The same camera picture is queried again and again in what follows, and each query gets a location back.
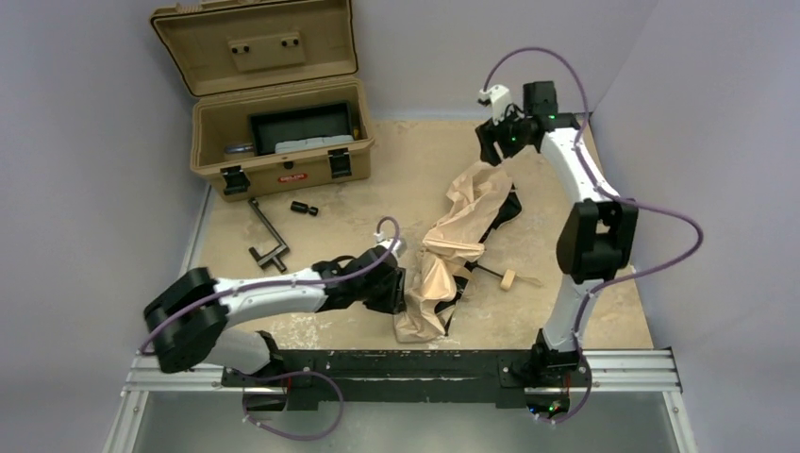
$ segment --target white wall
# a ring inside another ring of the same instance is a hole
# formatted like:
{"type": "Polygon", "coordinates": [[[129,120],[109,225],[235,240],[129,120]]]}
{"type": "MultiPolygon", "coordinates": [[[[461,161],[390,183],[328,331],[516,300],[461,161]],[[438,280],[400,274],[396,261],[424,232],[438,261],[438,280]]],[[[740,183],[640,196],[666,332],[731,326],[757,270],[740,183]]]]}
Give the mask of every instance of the white wall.
{"type": "MultiPolygon", "coordinates": [[[[477,91],[509,51],[563,54],[582,76],[590,108],[610,86],[658,0],[369,0],[354,2],[367,99],[377,117],[485,118],[477,91]]],[[[493,82],[520,97],[524,83],[556,80],[559,103],[583,110],[575,83],[550,56],[508,61],[493,82]]]]}
{"type": "MultiPolygon", "coordinates": [[[[691,213],[708,241],[640,283],[673,346],[702,452],[797,451],[800,8],[661,0],[592,124],[621,193],[691,213]]],[[[645,214],[639,268],[691,229],[645,214]]]]}
{"type": "Polygon", "coordinates": [[[0,6],[0,439],[99,451],[202,186],[155,0],[0,6]]]}

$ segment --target open toolbox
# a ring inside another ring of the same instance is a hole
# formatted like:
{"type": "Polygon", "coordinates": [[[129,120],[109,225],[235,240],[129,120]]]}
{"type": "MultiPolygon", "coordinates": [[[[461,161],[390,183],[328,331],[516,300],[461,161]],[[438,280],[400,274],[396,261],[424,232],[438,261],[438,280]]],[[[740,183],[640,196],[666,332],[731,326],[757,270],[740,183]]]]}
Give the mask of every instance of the open toolbox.
{"type": "Polygon", "coordinates": [[[191,169],[224,200],[369,177],[350,0],[176,5],[151,24],[199,99],[191,169]]]}

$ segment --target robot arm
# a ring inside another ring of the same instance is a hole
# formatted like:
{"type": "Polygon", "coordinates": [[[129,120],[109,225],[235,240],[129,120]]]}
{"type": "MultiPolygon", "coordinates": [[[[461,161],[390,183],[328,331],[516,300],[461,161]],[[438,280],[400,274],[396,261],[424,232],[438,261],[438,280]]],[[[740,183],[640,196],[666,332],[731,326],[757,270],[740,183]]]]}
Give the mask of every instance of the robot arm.
{"type": "Polygon", "coordinates": [[[281,313],[343,310],[356,301],[363,301],[369,310],[400,312],[405,309],[405,269],[398,267],[397,260],[405,249],[402,240],[392,246],[392,241],[379,238],[375,247],[358,258],[319,261],[302,271],[279,277],[214,279],[205,268],[192,269],[144,310],[144,319],[151,331],[202,297],[230,294],[182,316],[156,337],[153,344],[159,367],[164,373],[176,373],[205,362],[248,375],[266,368],[280,370],[282,360],[269,333],[245,332],[231,327],[281,313]],[[271,284],[286,280],[330,280],[353,274],[387,251],[391,254],[386,260],[360,277],[326,285],[271,284]],[[340,262],[345,260],[349,262],[342,267],[340,262]]]}
{"type": "MultiPolygon", "coordinates": [[[[479,126],[476,133],[481,144],[481,158],[492,165],[533,145],[556,170],[573,204],[556,249],[558,266],[564,274],[558,297],[533,350],[535,367],[570,367],[575,366],[578,359],[574,330],[581,301],[592,288],[613,279],[616,271],[627,265],[638,211],[614,202],[595,189],[599,186],[616,194],[602,178],[583,140],[575,146],[578,121],[572,114],[558,113],[552,82],[526,84],[524,100],[523,109],[514,106],[508,89],[502,85],[478,92],[480,104],[491,103],[492,118],[479,126]],[[596,183],[587,174],[577,153],[581,153],[596,183]]],[[[599,293],[594,294],[584,309],[579,339],[597,296],[599,293]]]]}

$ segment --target crumpled paper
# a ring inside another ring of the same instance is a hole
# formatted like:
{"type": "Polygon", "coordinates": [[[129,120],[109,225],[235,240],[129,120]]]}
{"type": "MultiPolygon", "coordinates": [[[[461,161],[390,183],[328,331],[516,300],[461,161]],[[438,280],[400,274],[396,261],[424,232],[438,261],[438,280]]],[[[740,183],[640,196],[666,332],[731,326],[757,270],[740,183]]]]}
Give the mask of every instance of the crumpled paper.
{"type": "Polygon", "coordinates": [[[425,234],[417,251],[419,271],[406,290],[407,309],[394,317],[398,342],[428,342],[444,335],[455,306],[436,313],[436,305],[456,296],[454,276],[470,276],[464,263],[483,255],[480,238],[510,190],[511,177],[482,161],[450,184],[446,195],[453,207],[425,234]]]}

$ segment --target glass panel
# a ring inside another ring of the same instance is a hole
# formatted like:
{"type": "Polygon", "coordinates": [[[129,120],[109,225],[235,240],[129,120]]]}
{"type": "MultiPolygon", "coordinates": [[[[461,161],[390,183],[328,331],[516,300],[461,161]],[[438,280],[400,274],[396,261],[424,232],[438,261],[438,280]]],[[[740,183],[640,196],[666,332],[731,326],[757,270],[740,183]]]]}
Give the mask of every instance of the glass panel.
{"type": "MultiPolygon", "coordinates": [[[[137,453],[192,452],[677,452],[659,393],[593,394],[583,411],[555,428],[524,410],[485,404],[347,403],[339,427],[322,441],[296,442],[242,423],[235,393],[152,393],[137,453]]],[[[275,428],[311,434],[325,428],[336,404],[280,412],[275,428]]]]}

